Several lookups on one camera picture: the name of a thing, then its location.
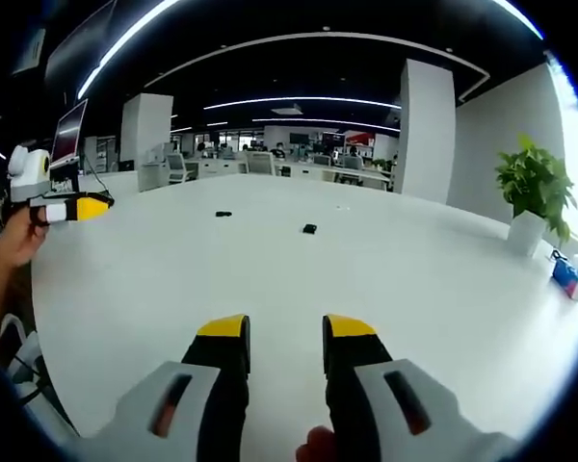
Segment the white table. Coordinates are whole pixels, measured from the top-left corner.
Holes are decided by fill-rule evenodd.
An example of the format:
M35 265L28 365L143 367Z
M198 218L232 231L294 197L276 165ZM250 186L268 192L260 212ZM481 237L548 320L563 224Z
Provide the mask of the white table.
M549 280L548 245L515 258L506 232L421 199L282 177L140 193L49 233L33 264L40 346L86 436L202 324L247 313L243 460L294 460L307 429L328 424L321 316L348 315L454 391L479 428L518 438L572 367L578 305Z
M248 173L246 159L186 159L186 168L197 164L197 179L211 178L237 173Z
M282 161L280 159L275 159L275 168L276 170L280 170L282 167L289 167L291 168L291 174L294 175L294 172L299 172L303 169L308 170L319 170L319 171L328 171L331 173L338 173L342 175L352 175L357 176L367 180L376 180L381 181L381 185L385 189L385 184L389 183L389 178L384 176L379 171L374 171L372 169L363 169L363 170L354 170L351 168L342 168L342 167L332 167L332 166L321 166L319 164L312 164L312 163L305 163L305 162L292 162L292 161Z

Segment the blue object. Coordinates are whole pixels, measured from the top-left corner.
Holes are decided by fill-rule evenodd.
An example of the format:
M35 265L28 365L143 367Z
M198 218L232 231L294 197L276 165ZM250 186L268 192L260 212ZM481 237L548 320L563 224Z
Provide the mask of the blue object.
M552 277L563 287L565 293L574 300L578 299L578 270L568 260L558 258Z

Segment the human hand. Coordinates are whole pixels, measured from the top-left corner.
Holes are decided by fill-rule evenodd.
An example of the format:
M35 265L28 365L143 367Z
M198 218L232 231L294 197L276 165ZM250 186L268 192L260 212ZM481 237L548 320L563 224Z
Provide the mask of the human hand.
M38 214L39 220L46 220L44 207ZM15 212L0 236L0 263L12 270L30 262L45 241L47 231L48 227L32 224L29 207Z
M336 462L334 433L324 426L316 426L308 432L306 444L296 450L297 462Z

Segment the green leaves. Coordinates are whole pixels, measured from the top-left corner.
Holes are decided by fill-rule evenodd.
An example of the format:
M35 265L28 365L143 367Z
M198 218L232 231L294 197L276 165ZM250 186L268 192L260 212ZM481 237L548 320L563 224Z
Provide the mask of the green leaves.
M567 241L570 231L562 218L563 209L569 203L577 205L565 162L536 147L525 134L518 136L518 143L522 149L519 153L498 153L504 164L495 169L496 181L503 197L512 204L514 217L528 210L544 218L549 228Z

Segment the black ceiling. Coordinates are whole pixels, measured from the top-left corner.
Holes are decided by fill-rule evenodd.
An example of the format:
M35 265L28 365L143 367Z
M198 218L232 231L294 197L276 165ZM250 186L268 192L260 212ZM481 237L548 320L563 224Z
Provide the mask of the black ceiling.
M158 1L118 0L105 50ZM62 10L68 24L75 23L76 16L83 21L102 4L90 2L93 7L82 8L81 3L70 2L75 3L78 7ZM543 62L543 42L491 0L182 0L150 22L102 70L87 94L90 104L86 131L96 135L119 133L124 101L142 91L174 96L174 113L179 115L173 120L175 128L217 121L228 121L226 127L231 128L252 126L253 118L277 116L270 109L278 105L213 111L202 108L235 100L298 95L394 103L406 58L451 69L457 96L482 77L463 64L394 43L363 38L299 38L222 53L145 89L145 84L159 75L224 45L287 34L322 33L325 26L333 32L405 39L442 51L452 48L455 56L490 74L490 80L468 99ZM68 28L62 25L62 29L65 34ZM55 41L60 34L48 36ZM64 89L69 95L67 106L92 68L93 63ZM23 88L25 91L17 93L16 106L20 116L28 116L28 101L45 93L37 90L32 94L25 85ZM385 108L346 103L298 104L303 117L377 125L384 125L389 113ZM47 107L52 110L45 114L46 123L32 123L43 136L51 136L50 127L60 112L67 110L62 99Z

